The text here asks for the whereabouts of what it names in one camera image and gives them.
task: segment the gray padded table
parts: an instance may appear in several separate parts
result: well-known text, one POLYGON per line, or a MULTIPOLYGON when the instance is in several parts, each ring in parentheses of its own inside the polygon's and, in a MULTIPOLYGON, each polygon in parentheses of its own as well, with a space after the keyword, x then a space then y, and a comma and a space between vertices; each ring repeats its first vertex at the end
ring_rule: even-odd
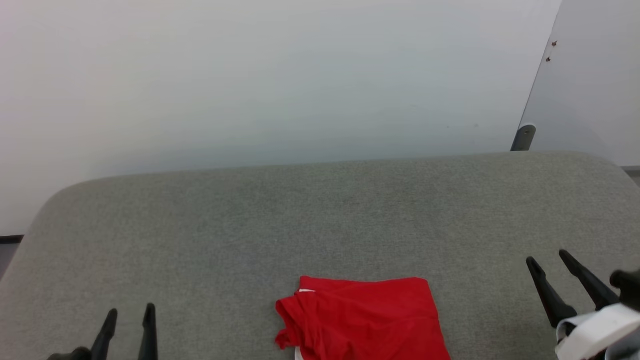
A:
POLYGON ((231 168, 71 186, 39 212, 0 281, 0 359, 90 346, 136 359, 147 302, 161 359, 287 359, 277 299, 300 275, 430 283, 453 359, 553 359, 534 256, 578 312, 557 256, 608 282, 640 267, 640 188, 579 153, 231 168))

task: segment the gray upholstery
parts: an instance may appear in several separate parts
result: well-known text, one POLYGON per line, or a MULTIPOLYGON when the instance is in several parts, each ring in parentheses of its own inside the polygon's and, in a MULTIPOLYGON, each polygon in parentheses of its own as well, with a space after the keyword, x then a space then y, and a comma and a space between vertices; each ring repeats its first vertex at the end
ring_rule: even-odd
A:
POLYGON ((640 188, 579 153, 232 168, 78 184, 41 210, 0 281, 0 359, 90 345, 135 359, 147 302, 161 359, 292 359, 273 306, 300 275, 430 283, 453 359, 553 359, 526 269, 592 310, 557 256, 608 282, 640 266, 640 188))

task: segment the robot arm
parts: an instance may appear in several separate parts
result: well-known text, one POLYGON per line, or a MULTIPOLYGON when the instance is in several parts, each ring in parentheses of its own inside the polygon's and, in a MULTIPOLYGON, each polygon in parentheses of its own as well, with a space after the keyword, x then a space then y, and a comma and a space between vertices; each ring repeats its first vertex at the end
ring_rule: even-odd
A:
POLYGON ((529 273, 536 285, 549 323, 556 328, 559 360, 631 359, 640 355, 640 270, 615 271, 610 282, 620 289, 620 298, 566 250, 560 258, 576 276, 595 304, 595 312, 577 315, 565 304, 546 279, 542 267, 527 258, 529 273))
MULTIPOLYGON (((95 337, 91 350, 86 347, 77 347, 68 354, 53 354, 49 356, 47 360, 106 360, 109 341, 111 341, 116 330, 117 318, 118 311, 111 309, 102 324, 100 332, 98 332, 98 336, 95 337)), ((156 307, 151 303, 147 304, 142 326, 144 333, 142 343, 140 344, 138 360, 157 360, 156 307)))

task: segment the folded red shirt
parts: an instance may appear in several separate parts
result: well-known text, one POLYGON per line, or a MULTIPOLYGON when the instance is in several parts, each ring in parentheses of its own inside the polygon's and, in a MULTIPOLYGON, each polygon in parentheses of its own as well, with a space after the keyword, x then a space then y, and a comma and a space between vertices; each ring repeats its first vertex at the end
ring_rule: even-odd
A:
POLYGON ((280 348, 304 360, 449 360, 429 284, 418 277, 379 282, 300 277, 276 302, 286 328, 280 348))

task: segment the floor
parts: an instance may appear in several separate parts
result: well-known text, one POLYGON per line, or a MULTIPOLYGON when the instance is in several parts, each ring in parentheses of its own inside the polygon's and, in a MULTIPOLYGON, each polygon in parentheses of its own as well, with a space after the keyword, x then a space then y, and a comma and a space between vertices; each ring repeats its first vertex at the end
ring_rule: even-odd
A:
MULTIPOLYGON (((640 170, 627 171, 629 176, 640 186, 640 170)), ((0 244, 0 279, 9 266, 13 254, 20 244, 0 244)))

